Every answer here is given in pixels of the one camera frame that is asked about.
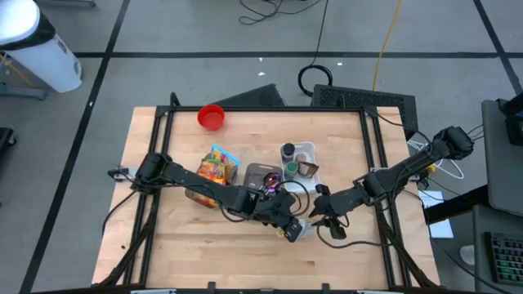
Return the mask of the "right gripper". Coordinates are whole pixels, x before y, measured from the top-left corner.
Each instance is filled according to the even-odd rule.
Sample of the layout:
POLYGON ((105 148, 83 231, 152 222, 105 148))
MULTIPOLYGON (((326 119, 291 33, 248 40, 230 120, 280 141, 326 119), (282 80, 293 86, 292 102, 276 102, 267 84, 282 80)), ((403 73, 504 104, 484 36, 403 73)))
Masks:
POLYGON ((314 209, 309 214, 309 217, 321 216, 321 218, 311 225, 317 227, 326 226, 333 239, 346 239, 345 225, 338 219, 339 215, 333 209, 331 193, 328 186, 318 184, 315 186, 315 190, 320 195, 315 199, 314 209))

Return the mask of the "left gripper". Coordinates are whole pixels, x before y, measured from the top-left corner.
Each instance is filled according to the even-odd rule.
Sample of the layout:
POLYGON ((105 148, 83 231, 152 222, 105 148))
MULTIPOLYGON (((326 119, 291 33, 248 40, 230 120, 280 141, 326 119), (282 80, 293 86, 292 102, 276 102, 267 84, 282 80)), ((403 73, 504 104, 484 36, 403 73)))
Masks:
POLYGON ((253 219, 263 225, 282 229, 284 237, 291 243, 298 240, 303 230, 299 219, 291 213, 295 198, 285 189, 277 191, 272 197, 261 200, 254 209, 253 219))

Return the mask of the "yellow red blue snack bag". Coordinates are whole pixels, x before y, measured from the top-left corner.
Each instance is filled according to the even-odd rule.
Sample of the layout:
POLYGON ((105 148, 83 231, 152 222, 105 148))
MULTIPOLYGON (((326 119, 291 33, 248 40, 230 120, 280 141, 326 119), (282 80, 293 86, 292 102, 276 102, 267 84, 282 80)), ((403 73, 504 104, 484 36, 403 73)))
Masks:
POLYGON ((225 165, 226 180, 229 183, 233 183, 238 174, 238 169, 241 162, 235 156, 233 156, 231 153, 229 153, 219 145, 212 146, 211 158, 225 165))

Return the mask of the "red plastic bowl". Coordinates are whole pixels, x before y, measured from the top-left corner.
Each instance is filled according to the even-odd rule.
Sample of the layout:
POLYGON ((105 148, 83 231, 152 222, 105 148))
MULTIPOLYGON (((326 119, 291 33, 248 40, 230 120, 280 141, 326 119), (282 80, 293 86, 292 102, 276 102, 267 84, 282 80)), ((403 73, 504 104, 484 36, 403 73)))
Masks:
POLYGON ((225 111, 219 105, 205 105, 197 115, 199 125, 207 131, 217 131, 223 127, 225 111))

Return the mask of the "black perforated case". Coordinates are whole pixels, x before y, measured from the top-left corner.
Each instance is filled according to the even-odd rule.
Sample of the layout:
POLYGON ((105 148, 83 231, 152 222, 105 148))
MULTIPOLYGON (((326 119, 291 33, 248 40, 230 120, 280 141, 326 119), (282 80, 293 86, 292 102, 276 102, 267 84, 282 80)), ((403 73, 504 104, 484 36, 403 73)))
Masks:
POLYGON ((315 85, 311 106, 342 105, 347 107, 396 107, 400 111, 401 123, 406 127, 418 129, 418 116, 414 96, 347 87, 315 85))

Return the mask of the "white paper sheet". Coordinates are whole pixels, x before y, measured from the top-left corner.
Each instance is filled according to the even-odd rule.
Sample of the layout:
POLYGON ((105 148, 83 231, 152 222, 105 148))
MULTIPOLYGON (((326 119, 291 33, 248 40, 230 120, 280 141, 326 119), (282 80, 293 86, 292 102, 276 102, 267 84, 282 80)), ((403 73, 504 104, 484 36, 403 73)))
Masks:
MULTIPOLYGON (((433 190, 419 190, 418 196, 422 200, 422 207, 428 209, 429 207, 441 204, 445 200, 440 191, 433 190)), ((454 233, 448 219, 436 222, 429 225, 430 235, 433 238, 453 238, 454 233)))

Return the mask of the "white computer mouse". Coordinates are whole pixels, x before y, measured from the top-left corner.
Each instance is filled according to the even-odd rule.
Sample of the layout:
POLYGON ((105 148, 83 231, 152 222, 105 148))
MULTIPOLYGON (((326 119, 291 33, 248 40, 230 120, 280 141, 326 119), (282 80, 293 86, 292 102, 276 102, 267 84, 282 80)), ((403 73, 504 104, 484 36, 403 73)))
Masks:
POLYGON ((465 246, 460 247, 459 255, 460 255, 462 261, 467 265, 473 266, 476 263, 474 245, 465 245, 465 246))

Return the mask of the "dark keyboard desk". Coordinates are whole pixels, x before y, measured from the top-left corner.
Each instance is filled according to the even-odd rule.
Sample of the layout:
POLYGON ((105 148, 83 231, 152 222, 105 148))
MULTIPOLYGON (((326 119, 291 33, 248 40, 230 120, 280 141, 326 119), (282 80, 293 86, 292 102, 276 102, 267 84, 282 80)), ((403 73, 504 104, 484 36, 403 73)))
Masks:
POLYGON ((490 256, 487 247, 486 233, 515 234, 523 236, 523 216, 515 216, 506 212, 497 211, 483 206, 474 206, 472 209, 473 236, 475 247, 475 289, 477 292, 498 293, 497 290, 482 283, 498 287, 511 294, 523 294, 523 286, 512 286, 496 283, 491 274, 490 256))

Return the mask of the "backlit keyboard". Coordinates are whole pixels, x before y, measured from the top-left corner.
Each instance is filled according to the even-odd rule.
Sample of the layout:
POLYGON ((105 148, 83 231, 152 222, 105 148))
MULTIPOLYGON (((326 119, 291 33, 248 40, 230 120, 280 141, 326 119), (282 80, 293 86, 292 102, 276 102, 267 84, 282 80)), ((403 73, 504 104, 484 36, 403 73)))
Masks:
POLYGON ((493 280, 523 287, 523 235, 486 232, 485 245, 493 280))

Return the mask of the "black box on grey desk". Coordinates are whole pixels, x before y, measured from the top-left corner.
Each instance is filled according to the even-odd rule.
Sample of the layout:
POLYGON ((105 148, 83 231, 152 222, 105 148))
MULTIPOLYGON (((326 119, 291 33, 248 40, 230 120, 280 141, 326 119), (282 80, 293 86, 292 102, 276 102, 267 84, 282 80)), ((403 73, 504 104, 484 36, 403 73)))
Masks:
POLYGON ((497 99, 499 110, 505 115, 509 142, 523 146, 523 92, 511 100, 497 99))

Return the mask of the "white trash can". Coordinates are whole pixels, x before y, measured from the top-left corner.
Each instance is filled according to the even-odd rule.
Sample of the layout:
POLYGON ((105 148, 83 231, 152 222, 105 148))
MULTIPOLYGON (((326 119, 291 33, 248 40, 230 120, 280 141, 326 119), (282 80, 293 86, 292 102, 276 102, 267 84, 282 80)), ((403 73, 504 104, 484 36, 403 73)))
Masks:
POLYGON ((33 0, 0 0, 0 51, 56 92, 83 83, 80 61, 33 0))

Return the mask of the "black aluminium frame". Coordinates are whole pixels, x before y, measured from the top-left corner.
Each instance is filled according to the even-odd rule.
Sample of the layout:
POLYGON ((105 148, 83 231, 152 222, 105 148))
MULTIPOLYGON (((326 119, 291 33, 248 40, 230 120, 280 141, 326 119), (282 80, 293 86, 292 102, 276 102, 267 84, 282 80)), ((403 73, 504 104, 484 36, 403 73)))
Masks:
MULTIPOLYGON (((133 110, 121 163, 136 167, 144 159, 150 138, 157 133, 168 142, 168 154, 195 171, 213 145, 237 156, 243 165, 278 165, 285 143, 310 141, 320 167, 320 180, 332 191, 350 188, 369 169, 367 149, 376 149, 374 123, 357 112, 310 107, 229 111, 218 131, 206 131, 195 111, 178 110, 170 132, 153 107, 133 110)), ((149 255, 138 252, 132 280, 147 287, 236 289, 385 289, 385 261, 394 280, 402 284, 405 269, 395 251, 377 247, 378 223, 371 207, 349 215, 347 237, 333 241, 326 229, 291 243, 277 230, 254 221, 234 223, 216 209, 206 208, 185 195, 182 188, 165 189, 149 255), (149 268, 145 276, 141 266, 149 268)))

